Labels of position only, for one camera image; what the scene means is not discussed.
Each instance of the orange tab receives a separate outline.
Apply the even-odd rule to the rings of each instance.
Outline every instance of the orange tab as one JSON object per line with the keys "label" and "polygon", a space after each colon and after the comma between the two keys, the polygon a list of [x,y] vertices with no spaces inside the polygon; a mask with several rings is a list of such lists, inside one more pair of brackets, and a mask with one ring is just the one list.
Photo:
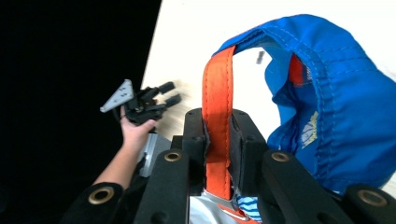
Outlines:
{"label": "orange tab", "polygon": [[292,54],[290,59],[289,81],[297,86],[304,85],[303,64],[295,54]]}
{"label": "orange tab", "polygon": [[233,50],[213,56],[203,79],[202,116],[210,137],[206,154],[206,190],[230,200],[230,117],[233,112]]}

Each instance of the black background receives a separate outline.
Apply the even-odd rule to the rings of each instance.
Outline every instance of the black background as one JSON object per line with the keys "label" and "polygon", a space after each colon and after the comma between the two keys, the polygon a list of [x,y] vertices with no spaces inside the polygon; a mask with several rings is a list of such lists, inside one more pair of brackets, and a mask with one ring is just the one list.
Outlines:
{"label": "black background", "polygon": [[139,89],[161,1],[0,5],[0,223],[57,223],[121,144],[103,105]]}

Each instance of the blue bag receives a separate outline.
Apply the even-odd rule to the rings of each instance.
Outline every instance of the blue bag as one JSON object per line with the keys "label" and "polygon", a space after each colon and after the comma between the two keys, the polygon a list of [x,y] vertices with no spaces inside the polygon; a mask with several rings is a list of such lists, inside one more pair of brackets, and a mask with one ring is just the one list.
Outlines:
{"label": "blue bag", "polygon": [[312,15],[269,21],[220,52],[262,47],[281,126],[271,149],[291,152],[324,188],[381,187],[396,170],[396,84],[346,30]]}

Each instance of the gray object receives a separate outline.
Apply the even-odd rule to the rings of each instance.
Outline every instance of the gray object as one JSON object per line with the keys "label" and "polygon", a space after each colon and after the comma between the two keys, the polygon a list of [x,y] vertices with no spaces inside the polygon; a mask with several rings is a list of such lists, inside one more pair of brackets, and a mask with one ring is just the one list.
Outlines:
{"label": "gray object", "polygon": [[164,138],[158,133],[149,133],[148,141],[139,155],[139,161],[143,159],[146,154],[145,165],[140,169],[139,174],[143,177],[151,175],[157,156],[171,147],[171,141]]}
{"label": "gray object", "polygon": [[130,100],[134,99],[134,89],[132,82],[129,79],[125,79],[120,87],[113,93],[110,99],[100,107],[100,111],[106,113],[107,111],[116,108]]}

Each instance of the orange strap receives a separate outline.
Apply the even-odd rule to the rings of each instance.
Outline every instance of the orange strap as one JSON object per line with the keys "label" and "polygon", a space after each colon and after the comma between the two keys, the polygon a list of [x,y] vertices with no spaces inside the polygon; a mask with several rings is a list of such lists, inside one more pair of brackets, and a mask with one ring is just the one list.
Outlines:
{"label": "orange strap", "polygon": [[[224,200],[231,200],[230,166],[230,118],[233,113],[233,51],[231,46],[213,56],[206,65],[203,79],[202,117],[210,137],[206,154],[206,190]],[[219,205],[229,213],[243,217]],[[239,223],[253,224],[254,220]]]}

